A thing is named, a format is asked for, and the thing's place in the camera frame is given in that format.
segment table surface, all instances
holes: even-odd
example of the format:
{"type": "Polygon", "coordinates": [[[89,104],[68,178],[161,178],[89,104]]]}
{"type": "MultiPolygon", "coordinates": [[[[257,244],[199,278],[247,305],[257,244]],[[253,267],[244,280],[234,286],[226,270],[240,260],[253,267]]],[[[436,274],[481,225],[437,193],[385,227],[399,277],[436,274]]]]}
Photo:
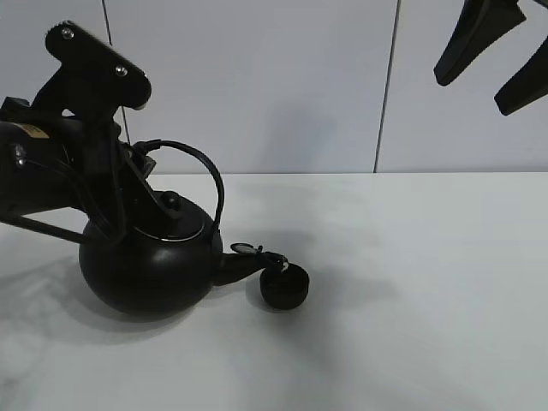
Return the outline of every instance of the table surface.
{"type": "MultiPolygon", "coordinates": [[[[214,208],[208,176],[150,180],[214,208]]],[[[225,244],[306,267],[307,302],[275,313],[254,276],[128,322],[84,284],[75,245],[2,227],[0,410],[548,409],[548,175],[225,183],[225,244]]]]}

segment bolt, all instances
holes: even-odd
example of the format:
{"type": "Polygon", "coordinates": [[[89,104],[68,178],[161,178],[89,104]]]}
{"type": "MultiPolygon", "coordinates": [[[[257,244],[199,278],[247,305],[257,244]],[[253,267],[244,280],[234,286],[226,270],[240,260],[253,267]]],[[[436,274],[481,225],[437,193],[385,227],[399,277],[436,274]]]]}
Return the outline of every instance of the bolt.
{"type": "Polygon", "coordinates": [[[14,144],[12,145],[12,149],[15,157],[15,165],[19,168],[23,167],[27,162],[27,152],[25,151],[25,147],[21,144],[14,144]]]}
{"type": "Polygon", "coordinates": [[[17,158],[25,157],[25,154],[27,154],[21,144],[16,144],[14,146],[14,153],[17,158]]]}
{"type": "Polygon", "coordinates": [[[74,37],[74,32],[68,27],[65,27],[63,30],[61,30],[61,35],[65,40],[71,40],[74,37]]]}
{"type": "Polygon", "coordinates": [[[128,69],[123,67],[122,65],[118,64],[114,70],[116,72],[116,75],[118,77],[125,77],[128,75],[128,69]]]}

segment black wire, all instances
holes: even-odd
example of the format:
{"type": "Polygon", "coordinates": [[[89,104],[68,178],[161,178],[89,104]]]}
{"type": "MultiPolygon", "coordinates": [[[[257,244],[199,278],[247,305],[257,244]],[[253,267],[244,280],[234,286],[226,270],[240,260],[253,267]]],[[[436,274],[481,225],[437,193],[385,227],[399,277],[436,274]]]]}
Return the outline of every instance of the black wire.
{"type": "Polygon", "coordinates": [[[104,236],[109,236],[108,233],[112,231],[111,224],[95,202],[86,182],[81,179],[80,175],[74,171],[72,167],[60,160],[55,161],[53,164],[44,164],[28,158],[27,163],[57,173],[66,178],[78,197],[82,211],[101,230],[104,236]]]}
{"type": "Polygon", "coordinates": [[[112,180],[114,201],[116,203],[117,220],[116,231],[113,236],[107,234],[109,231],[111,232],[113,230],[108,218],[106,218],[101,212],[100,207],[98,206],[97,201],[93,198],[91,190],[87,186],[86,182],[72,167],[60,160],[56,160],[53,164],[42,164],[30,158],[27,160],[29,164],[33,164],[62,175],[71,183],[73,190],[76,192],[78,200],[80,201],[84,213],[87,214],[89,219],[102,232],[102,234],[108,238],[108,241],[103,244],[106,247],[116,245],[126,235],[127,216],[123,204],[120,178],[118,175],[118,170],[116,169],[116,158],[118,153],[117,143],[117,139],[110,139],[110,176],[112,180]]]}
{"type": "Polygon", "coordinates": [[[147,152],[157,150],[160,147],[171,147],[176,150],[190,154],[194,158],[198,159],[210,172],[213,180],[215,181],[215,186],[217,187],[217,209],[215,210],[215,218],[213,220],[213,225],[211,227],[211,235],[214,235],[218,230],[221,223],[221,214],[223,213],[224,207],[224,184],[221,173],[219,172],[217,166],[200,150],[197,148],[188,146],[179,141],[171,140],[151,140],[137,143],[139,147],[144,147],[147,152]]]}
{"type": "MultiPolygon", "coordinates": [[[[106,3],[105,0],[101,0],[101,5],[103,6],[103,17],[104,17],[104,26],[106,28],[106,35],[109,38],[109,45],[112,47],[112,31],[110,30],[110,20],[109,20],[109,14],[106,10],[106,3]]],[[[128,130],[128,120],[126,118],[126,111],[124,107],[121,107],[122,109],[122,120],[123,120],[123,127],[126,131],[126,140],[128,141],[128,144],[131,144],[131,139],[129,139],[129,130],[128,130]]]]}

